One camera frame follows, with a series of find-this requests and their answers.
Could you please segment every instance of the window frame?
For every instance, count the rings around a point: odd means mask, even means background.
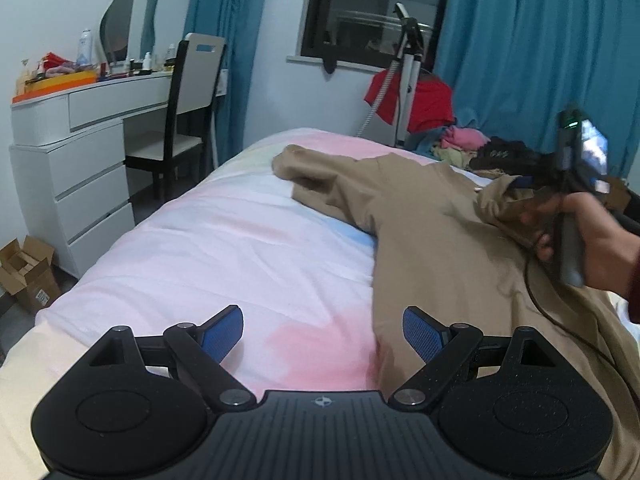
[[[438,9],[433,25],[431,39],[427,52],[425,53],[425,68],[433,70],[435,54],[440,39],[440,30],[444,21],[444,13],[447,0],[438,0]],[[302,43],[300,46],[300,56],[315,57],[322,60],[337,60],[357,63],[367,66],[388,68],[394,59],[392,54],[367,51],[359,48],[325,44],[318,41],[326,30],[329,17],[331,0],[308,0],[306,6],[306,17],[303,22]]]

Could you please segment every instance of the white desk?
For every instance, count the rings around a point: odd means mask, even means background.
[[[165,108],[170,76],[106,81],[12,105],[10,153],[24,220],[76,278],[134,227],[123,120]]]

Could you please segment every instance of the red shirt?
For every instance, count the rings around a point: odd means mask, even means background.
[[[364,100],[373,104],[378,92],[382,88],[388,70],[383,70],[373,76],[373,81]],[[389,90],[380,103],[378,115],[387,124],[394,122],[398,93],[400,91],[400,75],[396,74],[391,80]],[[414,108],[409,118],[409,133],[425,132],[440,126],[449,126],[455,122],[451,97],[451,88],[437,76],[428,76],[426,80],[418,81],[415,90]]]

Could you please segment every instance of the cardboard box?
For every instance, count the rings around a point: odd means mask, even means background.
[[[51,270],[53,253],[53,247],[30,236],[22,248],[14,240],[0,249],[0,285],[34,314],[61,295]]]
[[[607,209],[613,209],[614,211],[624,212],[626,206],[631,202],[631,195],[619,178],[608,176],[605,179],[611,186],[609,194],[604,197],[604,205]]]

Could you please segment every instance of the garment steamer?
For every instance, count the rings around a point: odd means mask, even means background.
[[[385,98],[386,92],[389,90],[391,81],[396,75],[396,72],[398,72],[399,66],[402,64],[398,96],[399,106],[396,107],[396,116],[392,127],[396,132],[394,136],[394,146],[403,146],[406,136],[408,135],[409,119],[414,109],[415,90],[418,86],[420,68],[422,67],[422,60],[424,59],[424,38],[418,20],[409,16],[403,4],[399,2],[396,3],[394,12],[400,19],[400,25],[402,27],[396,58],[391,62],[385,80],[380,87],[380,91],[356,136],[363,136],[373,116],[377,113],[380,103]]]

